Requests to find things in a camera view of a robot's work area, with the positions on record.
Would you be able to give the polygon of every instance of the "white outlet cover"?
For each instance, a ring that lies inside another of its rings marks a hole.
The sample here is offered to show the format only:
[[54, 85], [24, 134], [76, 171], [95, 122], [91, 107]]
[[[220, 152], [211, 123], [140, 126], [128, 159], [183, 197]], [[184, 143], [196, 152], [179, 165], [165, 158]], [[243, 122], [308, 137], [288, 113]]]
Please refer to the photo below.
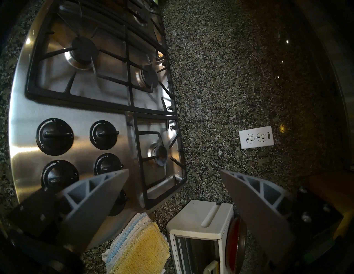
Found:
[[[255, 141], [252, 143], [247, 142], [247, 136], [249, 134], [253, 134], [253, 136], [255, 137]], [[239, 136], [241, 142], [241, 149], [261, 146], [274, 146], [273, 132], [271, 126], [240, 130]], [[258, 139], [263, 138], [263, 136], [265, 136], [266, 140], [259, 141]]]

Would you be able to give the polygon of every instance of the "yellow towel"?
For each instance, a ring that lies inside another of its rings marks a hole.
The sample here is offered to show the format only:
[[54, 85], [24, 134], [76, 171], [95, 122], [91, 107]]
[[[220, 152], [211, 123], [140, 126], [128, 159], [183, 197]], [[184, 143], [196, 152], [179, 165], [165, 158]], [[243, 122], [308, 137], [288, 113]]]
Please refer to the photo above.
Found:
[[156, 223], [142, 229], [109, 274], [160, 274], [170, 256], [169, 245]]

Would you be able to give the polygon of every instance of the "screw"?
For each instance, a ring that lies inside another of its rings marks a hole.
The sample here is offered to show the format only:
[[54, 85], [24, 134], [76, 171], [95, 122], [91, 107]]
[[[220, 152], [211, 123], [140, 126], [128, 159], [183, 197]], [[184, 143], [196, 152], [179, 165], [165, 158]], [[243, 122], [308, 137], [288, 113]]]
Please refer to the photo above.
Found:
[[299, 191], [302, 192], [302, 193], [307, 193], [306, 188], [304, 188], [303, 186], [301, 186], [301, 187], [299, 188]]
[[310, 223], [310, 222], [312, 221], [311, 216], [308, 215], [307, 212], [304, 212], [304, 213], [301, 215], [301, 219], [302, 219], [305, 223]]
[[328, 204], [325, 204], [325, 205], [323, 206], [323, 210], [324, 210], [325, 212], [327, 212], [327, 213], [331, 212], [331, 208], [330, 208], [330, 206], [329, 206]]

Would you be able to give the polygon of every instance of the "cast iron grate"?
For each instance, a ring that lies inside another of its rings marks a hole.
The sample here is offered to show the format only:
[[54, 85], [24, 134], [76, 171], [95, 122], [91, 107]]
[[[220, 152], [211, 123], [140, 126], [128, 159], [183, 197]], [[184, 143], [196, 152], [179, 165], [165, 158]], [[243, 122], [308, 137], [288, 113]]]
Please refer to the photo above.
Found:
[[157, 131], [139, 131], [138, 130], [138, 123], [137, 123], [137, 120], [139, 118], [152, 119], [152, 120], [165, 120], [165, 121], [175, 120], [176, 121], [176, 126], [173, 126], [173, 129], [176, 130], [177, 135], [175, 136], [175, 138], [170, 143], [169, 149], [173, 146], [173, 144], [176, 142], [176, 140], [178, 138], [181, 138], [181, 134], [179, 132], [179, 124], [178, 124], [177, 116], [150, 115], [150, 114], [143, 114], [143, 113], [133, 113], [133, 126], [134, 126], [134, 132], [135, 132], [135, 143], [136, 143], [136, 147], [137, 147], [137, 151], [138, 151], [138, 161], [139, 161], [139, 169], [140, 169], [140, 176], [141, 176], [141, 185], [142, 185], [142, 190], [143, 190], [143, 197], [144, 197], [145, 207], [146, 207], [147, 210], [149, 210], [149, 209], [153, 208], [155, 205], [157, 205], [159, 202], [161, 202], [162, 200], [166, 199], [169, 195], [171, 195], [173, 192], [175, 192], [179, 187], [181, 187], [187, 181], [187, 170], [186, 170], [186, 166], [185, 166], [185, 159], [184, 159], [184, 153], [183, 153], [183, 144], [182, 144], [182, 142], [180, 142], [179, 143], [179, 157], [180, 157], [182, 163], [179, 162], [178, 160], [176, 160], [175, 158], [173, 158], [172, 156], [170, 157], [170, 160], [172, 162], [174, 162], [176, 165], [178, 165], [179, 167], [181, 167], [182, 174], [183, 174], [182, 180], [178, 180], [175, 176], [173, 176], [174, 180], [175, 180], [175, 185], [172, 188], [170, 188], [165, 193], [163, 193], [162, 195], [160, 195], [159, 197], [157, 197], [155, 199], [149, 199], [148, 198], [148, 194], [147, 194], [148, 189], [153, 187], [153, 186], [155, 186], [155, 185], [157, 185], [157, 184], [159, 184], [159, 183], [161, 183], [162, 181], [164, 181], [166, 179], [166, 165], [165, 165], [165, 177], [162, 178], [162, 179], [159, 179], [156, 182], [153, 182], [153, 183], [151, 183], [151, 184], [149, 184], [147, 186], [146, 182], [145, 182], [145, 174], [144, 174], [143, 162], [152, 160], [152, 159], [155, 158], [155, 156], [147, 157], [147, 158], [143, 158], [142, 157], [139, 136], [140, 135], [147, 135], [147, 134], [157, 134], [162, 145], [163, 145], [163, 142], [162, 142], [162, 138], [161, 138], [160, 132], [157, 132]]
[[[134, 1], [134, 0], [129, 0], [132, 2], [134, 5], [137, 7], [141, 7], [141, 5]], [[154, 10], [156, 12], [151, 12], [152, 14], [161, 17], [161, 12], [159, 10], [158, 5], [152, 1], [152, 0], [147, 0], [150, 3], [150, 7], [154, 7]], [[115, 36], [116, 38], [120, 39], [121, 41], [125, 42], [125, 53], [126, 57], [122, 57], [119, 55], [116, 55], [114, 53], [111, 53], [109, 51], [106, 51], [104, 48], [99, 48], [98, 54], [107, 54], [113, 58], [116, 58], [124, 63], [126, 63], [127, 67], [127, 75], [128, 75], [128, 81], [123, 81], [120, 79], [116, 79], [113, 77], [109, 77], [106, 75], [99, 74], [96, 69], [95, 61], [91, 57], [91, 62], [92, 62], [92, 67], [93, 71], [96, 77], [112, 81], [124, 86], [127, 86], [129, 89], [129, 105], [122, 105], [118, 103], [113, 103], [113, 102], [108, 102], [108, 101], [102, 101], [102, 100], [97, 100], [97, 99], [92, 99], [88, 97], [83, 97], [79, 95], [73, 95], [70, 93], [72, 84], [74, 82], [76, 72], [73, 73], [73, 75], [70, 77], [67, 86], [64, 90], [64, 92], [57, 92], [57, 91], [52, 91], [49, 89], [45, 89], [42, 87], [37, 86], [36, 84], [36, 77], [39, 69], [39, 62], [41, 60], [56, 56], [58, 54], [62, 54], [68, 51], [75, 51], [77, 48], [74, 47], [69, 47], [69, 48], [64, 48], [60, 49], [57, 51], [49, 52], [46, 54], [41, 54], [41, 45], [44, 42], [44, 39], [48, 35], [53, 35], [54, 32], [51, 31], [50, 28], [50, 21], [53, 18], [53, 16], [58, 16], [61, 18], [61, 20], [73, 31], [73, 33], [76, 34], [77, 37], [80, 36], [80, 33], [67, 21], [65, 18], [60, 14], [59, 6], [62, 3], [60, 0], [56, 0], [53, 2], [52, 6], [50, 7], [46, 18], [44, 19], [44, 22], [42, 26], [40, 27], [40, 31], [38, 34], [38, 37], [35, 41], [34, 45], [34, 54], [32, 56], [32, 61], [31, 61], [31, 66], [29, 68], [29, 76], [28, 76], [28, 84], [27, 84], [27, 89], [26, 89], [26, 95], [32, 99], [37, 99], [37, 100], [46, 100], [46, 99], [54, 99], [55, 101], [60, 101], [61, 104], [66, 104], [69, 106], [75, 106], [75, 107], [82, 107], [82, 108], [90, 108], [90, 109], [97, 109], [97, 110], [104, 110], [107, 112], [123, 112], [123, 111], [133, 111], [133, 112], [142, 112], [142, 113], [149, 113], [149, 114], [160, 114], [160, 115], [176, 115], [176, 105], [175, 105], [175, 98], [174, 98], [174, 92], [173, 92], [173, 84], [172, 84], [172, 79], [169, 74], [167, 74], [167, 79], [169, 83], [169, 88], [170, 91], [162, 84], [161, 81], [159, 81], [159, 85], [163, 88], [163, 90], [167, 93], [167, 95], [171, 98], [171, 103], [172, 105], [166, 108], [165, 102], [162, 99], [162, 103], [164, 106], [164, 110], [152, 110], [152, 109], [146, 109], [146, 108], [141, 108], [141, 107], [136, 107], [134, 106], [134, 97], [133, 97], [133, 88], [138, 89], [147, 93], [152, 93], [153, 92], [153, 87], [150, 89], [147, 89], [145, 87], [140, 87], [137, 85], [134, 85], [131, 81], [131, 73], [130, 73], [130, 66], [136, 67], [141, 69], [142, 71], [146, 71], [142, 66], [135, 64], [129, 59], [129, 47], [134, 47], [138, 50], [139, 47], [136, 45], [133, 45], [129, 41], [128, 38], [128, 33], [131, 32], [134, 35], [137, 35], [139, 38], [144, 40], [147, 44], [155, 48], [155, 58], [157, 62], [162, 62], [165, 64], [165, 67], [162, 68], [161, 70], [157, 71], [156, 73], [160, 73], [166, 69], [169, 69], [169, 60], [167, 57], [167, 49], [164, 48], [157, 40], [153, 40], [151, 37], [146, 35], [144, 32], [142, 32], [140, 29], [137, 27], [133, 26], [129, 22], [127, 22], [125, 19], [123, 19], [119, 14], [113, 13], [112, 11], [109, 11], [107, 7], [104, 5], [100, 4], [99, 2], [95, 2], [92, 0], [85, 0], [85, 1], [73, 1], [73, 0], [67, 0], [65, 2], [72, 2], [78, 6], [79, 9], [79, 14], [78, 16], [82, 17], [87, 17], [90, 19], [89, 15], [86, 15], [84, 12], [84, 9], [90, 9], [91, 11], [94, 11], [95, 13], [99, 13], [100, 15], [104, 15], [109, 20], [113, 20], [114, 22], [120, 24], [122, 28], [124, 29], [124, 35], [121, 35], [120, 33], [115, 33], [114, 31], [110, 30], [109, 28], [103, 28], [102, 26], [97, 26], [94, 32], [92, 33], [91, 37], [94, 37], [96, 31], [98, 29], [102, 29], [109, 33], [112, 36]], [[133, 14], [136, 18], [141, 20], [142, 22], [146, 22], [144, 18], [142, 18], [138, 13], [132, 11], [130, 8], [128, 8], [128, 0], [124, 0], [122, 2], [123, 8], [128, 11], [129, 13]], [[158, 26], [158, 24], [151, 18], [151, 21], [157, 31], [161, 34], [161, 36], [164, 36], [164, 31], [163, 31], [163, 23], [162, 23], [162, 17], [161, 17], [161, 28]]]

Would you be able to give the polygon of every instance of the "black control knob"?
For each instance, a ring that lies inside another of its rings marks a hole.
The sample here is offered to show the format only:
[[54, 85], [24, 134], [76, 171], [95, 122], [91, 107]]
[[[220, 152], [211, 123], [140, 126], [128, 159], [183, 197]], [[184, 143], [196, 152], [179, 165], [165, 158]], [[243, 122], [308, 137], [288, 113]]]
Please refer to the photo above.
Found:
[[96, 160], [95, 167], [93, 169], [95, 175], [103, 173], [121, 170], [123, 165], [117, 156], [112, 153], [105, 153], [99, 156]]
[[78, 170], [64, 160], [55, 160], [47, 164], [42, 173], [42, 187], [57, 193], [79, 180]]
[[57, 118], [50, 118], [39, 125], [36, 141], [38, 147], [45, 154], [57, 156], [71, 148], [74, 142], [74, 134], [66, 122]]
[[90, 141], [98, 149], [107, 150], [117, 142], [119, 131], [110, 122], [101, 120], [90, 128]]
[[121, 190], [108, 216], [113, 217], [121, 213], [127, 201], [129, 199], [125, 195], [125, 191]]

